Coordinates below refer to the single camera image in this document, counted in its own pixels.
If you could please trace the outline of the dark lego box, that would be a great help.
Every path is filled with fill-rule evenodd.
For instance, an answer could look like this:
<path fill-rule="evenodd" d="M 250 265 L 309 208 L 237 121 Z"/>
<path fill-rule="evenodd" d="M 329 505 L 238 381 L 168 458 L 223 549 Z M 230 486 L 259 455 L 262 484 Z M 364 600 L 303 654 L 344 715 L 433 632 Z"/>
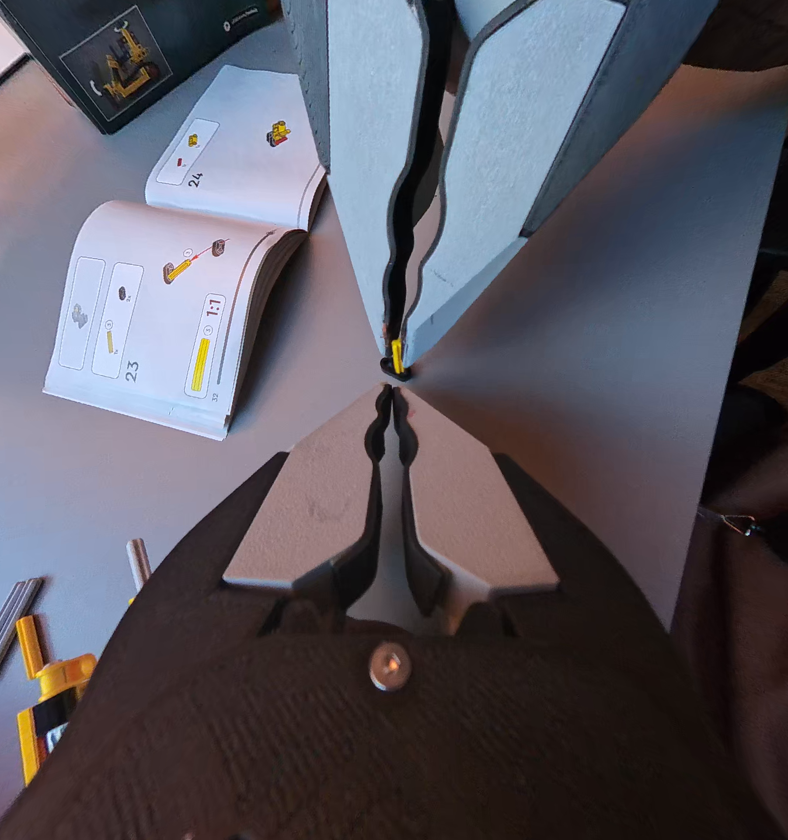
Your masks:
<path fill-rule="evenodd" d="M 102 134 L 281 11 L 278 1 L 0 1 L 0 20 Z"/>

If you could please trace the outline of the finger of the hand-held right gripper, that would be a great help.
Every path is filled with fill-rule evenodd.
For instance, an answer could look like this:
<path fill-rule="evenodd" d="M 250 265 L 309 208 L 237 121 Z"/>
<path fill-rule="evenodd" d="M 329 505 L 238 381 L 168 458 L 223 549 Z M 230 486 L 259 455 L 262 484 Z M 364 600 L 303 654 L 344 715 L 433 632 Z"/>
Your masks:
<path fill-rule="evenodd" d="M 377 344 L 400 337 L 431 170 L 452 3 L 284 1 L 302 94 Z"/>
<path fill-rule="evenodd" d="M 439 229 L 401 328 L 415 364 L 642 115 L 713 1 L 455 2 L 470 43 Z"/>

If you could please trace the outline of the open instruction booklet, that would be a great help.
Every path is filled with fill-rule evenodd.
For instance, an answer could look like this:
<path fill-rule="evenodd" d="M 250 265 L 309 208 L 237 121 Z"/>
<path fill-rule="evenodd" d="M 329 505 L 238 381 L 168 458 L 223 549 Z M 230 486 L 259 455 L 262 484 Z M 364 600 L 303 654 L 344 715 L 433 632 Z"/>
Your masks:
<path fill-rule="evenodd" d="M 43 393 L 226 437 L 263 310 L 326 186 L 295 73 L 224 66 L 77 235 Z"/>

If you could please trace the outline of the yellow axle with black connector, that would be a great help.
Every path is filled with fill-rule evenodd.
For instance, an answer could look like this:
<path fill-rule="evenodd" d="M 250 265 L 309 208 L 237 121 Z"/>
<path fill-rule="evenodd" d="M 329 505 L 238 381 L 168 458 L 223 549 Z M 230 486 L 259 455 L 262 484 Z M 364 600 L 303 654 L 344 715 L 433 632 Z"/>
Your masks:
<path fill-rule="evenodd" d="M 403 361 L 402 342 L 394 339 L 390 342 L 388 353 L 380 359 L 380 368 L 389 377 L 399 381 L 408 382 L 411 379 L 411 368 Z"/>

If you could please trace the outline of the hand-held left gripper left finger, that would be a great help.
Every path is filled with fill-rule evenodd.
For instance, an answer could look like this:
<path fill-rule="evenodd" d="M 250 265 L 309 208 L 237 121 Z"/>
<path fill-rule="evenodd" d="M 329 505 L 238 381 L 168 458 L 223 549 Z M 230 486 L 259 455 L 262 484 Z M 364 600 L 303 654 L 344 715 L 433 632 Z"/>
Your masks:
<path fill-rule="evenodd" d="M 376 578 L 380 462 L 392 387 L 379 384 L 289 452 L 223 573 L 226 584 L 346 612 Z"/>

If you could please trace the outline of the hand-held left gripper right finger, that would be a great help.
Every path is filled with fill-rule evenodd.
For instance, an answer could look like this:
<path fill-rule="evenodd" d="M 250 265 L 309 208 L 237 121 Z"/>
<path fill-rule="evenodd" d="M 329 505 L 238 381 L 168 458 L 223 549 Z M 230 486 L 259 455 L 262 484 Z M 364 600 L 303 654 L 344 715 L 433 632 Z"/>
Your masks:
<path fill-rule="evenodd" d="M 476 604 L 555 592 L 558 573 L 491 450 L 406 387 L 395 389 L 392 412 L 404 560 L 420 613 L 454 634 Z"/>

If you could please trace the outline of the yellow lego bulldozer model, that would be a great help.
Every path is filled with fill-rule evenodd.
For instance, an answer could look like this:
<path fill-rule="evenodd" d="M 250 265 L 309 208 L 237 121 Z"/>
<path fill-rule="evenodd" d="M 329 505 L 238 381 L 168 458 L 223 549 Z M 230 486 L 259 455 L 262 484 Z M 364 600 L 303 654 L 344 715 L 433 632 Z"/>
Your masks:
<path fill-rule="evenodd" d="M 25 673 L 38 682 L 40 696 L 30 708 L 17 715 L 24 784 L 29 784 L 66 729 L 77 703 L 84 695 L 97 658 L 83 654 L 46 664 L 33 616 L 15 623 Z"/>

